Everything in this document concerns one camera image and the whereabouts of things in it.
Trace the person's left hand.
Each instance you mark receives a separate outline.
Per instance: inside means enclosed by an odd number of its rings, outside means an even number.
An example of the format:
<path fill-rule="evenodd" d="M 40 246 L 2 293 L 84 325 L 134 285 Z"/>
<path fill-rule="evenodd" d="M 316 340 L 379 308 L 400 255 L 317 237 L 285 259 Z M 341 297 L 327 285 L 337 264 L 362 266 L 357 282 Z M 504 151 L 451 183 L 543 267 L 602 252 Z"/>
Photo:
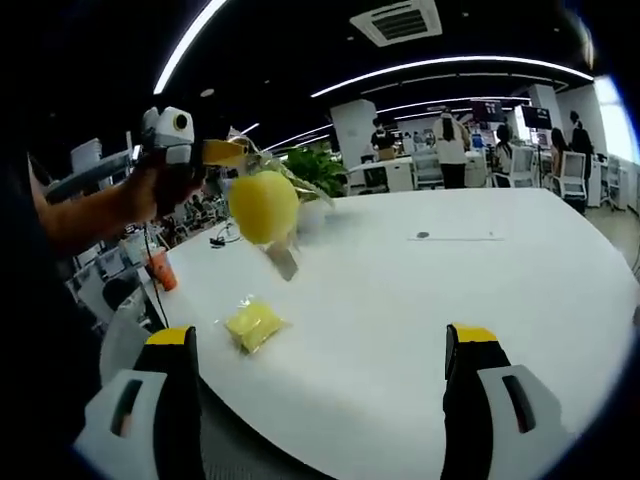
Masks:
<path fill-rule="evenodd" d="M 141 223 L 174 212 L 203 185 L 205 169 L 186 163 L 169 164 L 165 150 L 142 156 L 120 188 L 127 221 Z"/>

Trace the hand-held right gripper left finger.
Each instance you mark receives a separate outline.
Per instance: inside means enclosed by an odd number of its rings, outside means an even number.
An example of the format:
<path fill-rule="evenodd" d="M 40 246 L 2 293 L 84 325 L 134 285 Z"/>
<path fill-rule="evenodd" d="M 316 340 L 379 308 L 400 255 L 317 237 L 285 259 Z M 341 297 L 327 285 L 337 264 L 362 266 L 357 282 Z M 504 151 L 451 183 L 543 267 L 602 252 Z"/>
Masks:
<path fill-rule="evenodd" d="M 160 330 L 85 407 L 73 448 L 99 479 L 201 479 L 196 329 Z"/>

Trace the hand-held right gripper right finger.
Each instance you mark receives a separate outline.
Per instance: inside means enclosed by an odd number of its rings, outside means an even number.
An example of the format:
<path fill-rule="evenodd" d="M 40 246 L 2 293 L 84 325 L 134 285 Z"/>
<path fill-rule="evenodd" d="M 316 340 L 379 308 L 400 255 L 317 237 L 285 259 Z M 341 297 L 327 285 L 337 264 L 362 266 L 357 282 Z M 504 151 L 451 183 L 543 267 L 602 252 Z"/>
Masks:
<path fill-rule="evenodd" d="M 483 327 L 446 330 L 444 479 L 539 479 L 572 435 L 553 392 Z"/>

